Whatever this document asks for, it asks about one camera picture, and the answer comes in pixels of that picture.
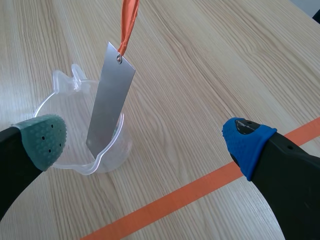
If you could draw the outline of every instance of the metal plate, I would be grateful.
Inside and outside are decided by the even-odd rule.
[[[86,145],[95,158],[112,139],[135,72],[109,42],[86,137]]]

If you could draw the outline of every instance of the orange ribbon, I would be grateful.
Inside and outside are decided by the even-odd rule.
[[[126,52],[132,29],[138,15],[139,0],[123,0],[121,13],[121,44],[118,52],[123,56]]]

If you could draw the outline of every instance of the wooden table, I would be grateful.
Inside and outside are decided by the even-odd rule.
[[[77,63],[98,80],[107,42],[120,44],[120,12],[120,0],[2,0],[1,130],[32,117],[54,70],[70,76]],[[319,117],[319,39],[320,25],[288,0],[142,0],[125,54],[136,68],[128,160],[108,174],[49,169],[11,206],[0,239],[79,239],[226,165],[230,117],[281,134]],[[302,147],[320,155],[319,138]],[[283,235],[241,177],[125,239]]]

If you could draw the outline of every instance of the blue rubber fingertip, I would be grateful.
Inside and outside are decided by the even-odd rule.
[[[241,134],[236,127],[236,120],[244,118],[233,117],[229,119],[222,128],[222,134],[230,154],[237,160],[241,172],[248,181],[251,181],[252,174],[259,160],[260,154],[277,129],[266,125],[260,125],[250,134]]]

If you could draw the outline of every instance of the transparent plastic cup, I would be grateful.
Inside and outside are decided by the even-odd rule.
[[[53,73],[53,92],[42,101],[34,117],[56,114],[65,121],[65,147],[53,167],[73,169],[82,175],[110,172],[127,159],[132,147],[125,116],[120,114],[111,142],[94,158],[86,139],[99,82],[87,80],[76,64],[71,69],[73,77],[61,71]]]

